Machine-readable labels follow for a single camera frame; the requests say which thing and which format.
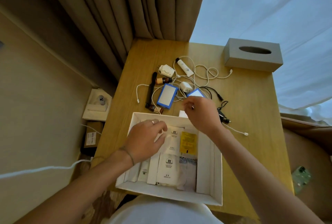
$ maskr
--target desk surface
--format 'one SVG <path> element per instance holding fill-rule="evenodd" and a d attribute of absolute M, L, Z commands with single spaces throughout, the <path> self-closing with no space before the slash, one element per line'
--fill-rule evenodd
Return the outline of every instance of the desk surface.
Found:
<path fill-rule="evenodd" d="M 216 67 L 220 76 L 227 76 L 230 68 L 223 64 L 223 46 L 177 42 L 168 40 L 135 40 L 131 46 L 121 79 L 112 100 L 96 157 L 109 156 L 121 147 L 126 139 L 133 112 L 149 113 L 145 105 L 148 87 L 138 90 L 140 103 L 136 99 L 136 86 L 151 83 L 151 76 L 158 71 L 158 66 L 173 66 L 174 60 L 183 55 L 190 56 L 195 64 Z M 189 59 L 182 59 L 191 69 Z M 181 75 L 184 72 L 176 64 Z M 197 68 L 197 73 L 205 76 L 204 68 Z M 197 84 L 206 84 L 205 80 L 195 78 Z M 264 71 L 233 68 L 233 73 L 226 79 L 210 80 L 213 87 L 229 103 L 222 109 L 231 119 L 231 127 L 248 132 L 248 136 L 234 133 L 237 140 L 250 151 L 274 176 L 289 190 L 293 190 L 286 144 L 274 89 L 272 74 Z M 213 100 L 219 107 L 217 96 Z M 164 109 L 164 115 L 178 116 L 182 102 L 173 103 L 170 110 Z M 96 159 L 93 166 L 100 163 Z M 257 218 L 246 194 L 223 159 L 223 206 L 209 206 L 211 210 Z"/>

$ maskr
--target cardboard box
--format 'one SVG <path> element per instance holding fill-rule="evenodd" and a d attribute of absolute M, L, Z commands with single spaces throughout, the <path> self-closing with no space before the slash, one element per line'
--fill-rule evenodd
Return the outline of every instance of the cardboard box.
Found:
<path fill-rule="evenodd" d="M 271 42 L 229 38 L 224 56 L 227 67 L 274 72 L 283 65 L 280 45 Z"/>
<path fill-rule="evenodd" d="M 138 122 L 153 119 L 165 121 L 168 126 L 185 128 L 185 131 L 198 135 L 196 192 L 138 181 L 140 163 L 119 176 L 115 187 L 156 197 L 222 206 L 222 154 L 218 148 L 205 134 L 196 130 L 188 118 L 183 117 L 134 112 L 129 131 Z"/>
<path fill-rule="evenodd" d="M 100 133 L 102 133 L 104 127 L 102 122 L 89 122 L 87 125 Z M 99 133 L 89 127 L 86 128 L 84 148 L 97 147 L 101 137 Z"/>

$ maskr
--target gray tissue box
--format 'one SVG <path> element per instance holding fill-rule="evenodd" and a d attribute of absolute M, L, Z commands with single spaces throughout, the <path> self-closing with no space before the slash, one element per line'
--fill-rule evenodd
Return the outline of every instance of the gray tissue box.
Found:
<path fill-rule="evenodd" d="M 280 45 L 230 38 L 224 48 L 225 66 L 274 72 L 283 64 Z"/>

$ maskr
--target hand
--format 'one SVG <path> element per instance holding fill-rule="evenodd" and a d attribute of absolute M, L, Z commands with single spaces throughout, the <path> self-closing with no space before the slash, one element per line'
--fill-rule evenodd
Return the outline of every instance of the hand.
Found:
<path fill-rule="evenodd" d="M 146 120 L 134 125 L 124 144 L 125 149 L 134 159 L 134 163 L 147 160 L 158 152 L 165 142 L 166 133 L 162 134 L 156 142 L 153 142 L 161 130 L 167 131 L 167 125 L 164 121 L 157 119 Z"/>
<path fill-rule="evenodd" d="M 211 133 L 223 128 L 217 108 L 212 100 L 199 96 L 189 96 L 183 101 L 183 106 L 191 123 L 207 136 L 210 137 Z"/>

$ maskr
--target white tube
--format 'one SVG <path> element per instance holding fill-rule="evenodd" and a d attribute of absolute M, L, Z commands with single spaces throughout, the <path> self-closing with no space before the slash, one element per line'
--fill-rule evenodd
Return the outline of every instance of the white tube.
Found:
<path fill-rule="evenodd" d="M 182 68 L 182 70 L 186 73 L 187 76 L 193 75 L 193 71 L 191 71 L 190 68 L 187 67 L 187 65 L 182 60 L 176 58 L 175 61 Z"/>

